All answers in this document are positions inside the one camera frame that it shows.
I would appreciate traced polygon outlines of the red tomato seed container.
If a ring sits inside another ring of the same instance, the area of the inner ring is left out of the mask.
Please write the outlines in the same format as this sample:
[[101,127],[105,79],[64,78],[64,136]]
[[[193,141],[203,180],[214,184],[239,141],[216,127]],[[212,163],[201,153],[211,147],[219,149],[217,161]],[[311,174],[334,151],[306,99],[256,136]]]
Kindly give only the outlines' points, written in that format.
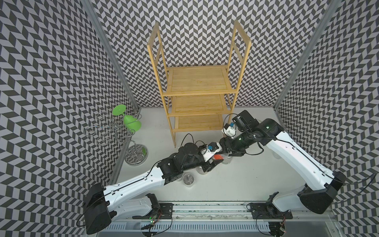
[[215,155],[213,156],[213,160],[215,160],[215,161],[219,161],[219,162],[221,162],[222,164],[227,165],[227,164],[230,164],[230,163],[231,163],[231,161],[233,160],[233,158],[230,157],[230,156],[228,156],[228,154],[215,154]]

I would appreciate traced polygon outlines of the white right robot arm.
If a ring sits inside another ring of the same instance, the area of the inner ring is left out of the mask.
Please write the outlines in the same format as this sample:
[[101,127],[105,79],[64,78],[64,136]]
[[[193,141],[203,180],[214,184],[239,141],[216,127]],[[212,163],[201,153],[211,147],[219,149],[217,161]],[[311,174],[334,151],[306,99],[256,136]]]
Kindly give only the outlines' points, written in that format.
[[223,133],[226,138],[220,144],[222,152],[229,157],[243,156],[248,147],[257,144],[262,149],[270,149],[304,179],[302,187],[272,194],[266,202],[268,211],[307,208],[316,214],[323,214],[346,181],[343,173],[333,172],[320,164],[273,119],[258,122],[254,118],[236,116],[232,123],[224,125]]

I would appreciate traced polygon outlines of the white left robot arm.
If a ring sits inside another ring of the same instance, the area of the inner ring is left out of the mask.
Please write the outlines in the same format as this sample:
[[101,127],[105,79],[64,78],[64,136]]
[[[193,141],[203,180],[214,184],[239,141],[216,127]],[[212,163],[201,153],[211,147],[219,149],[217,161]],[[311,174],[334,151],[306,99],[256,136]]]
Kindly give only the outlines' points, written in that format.
[[93,185],[83,199],[84,227],[88,235],[95,234],[112,222],[121,213],[116,208],[124,202],[155,188],[167,185],[179,179],[184,171],[202,167],[211,170],[213,156],[222,151],[220,143],[212,142],[202,148],[187,143],[178,152],[156,162],[152,168],[127,181],[103,186]]

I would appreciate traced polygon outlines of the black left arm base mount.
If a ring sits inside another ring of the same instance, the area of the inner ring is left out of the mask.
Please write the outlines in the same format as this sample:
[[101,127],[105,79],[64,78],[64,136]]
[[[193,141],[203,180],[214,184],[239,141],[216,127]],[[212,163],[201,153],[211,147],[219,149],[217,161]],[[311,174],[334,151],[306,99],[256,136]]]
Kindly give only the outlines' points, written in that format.
[[133,219],[143,220],[158,220],[171,219],[174,204],[171,202],[159,202],[155,194],[146,194],[143,197],[144,208],[140,211],[140,214],[132,215]]

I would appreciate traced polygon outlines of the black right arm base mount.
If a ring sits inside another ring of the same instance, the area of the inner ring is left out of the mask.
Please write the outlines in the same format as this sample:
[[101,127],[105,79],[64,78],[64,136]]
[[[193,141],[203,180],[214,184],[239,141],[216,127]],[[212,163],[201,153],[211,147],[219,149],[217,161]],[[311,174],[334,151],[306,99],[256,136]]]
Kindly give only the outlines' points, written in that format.
[[273,198],[279,192],[275,192],[269,196],[266,202],[250,202],[246,205],[247,210],[252,214],[252,218],[257,219],[269,219],[269,220],[282,220],[293,219],[291,211],[279,211],[273,205]]

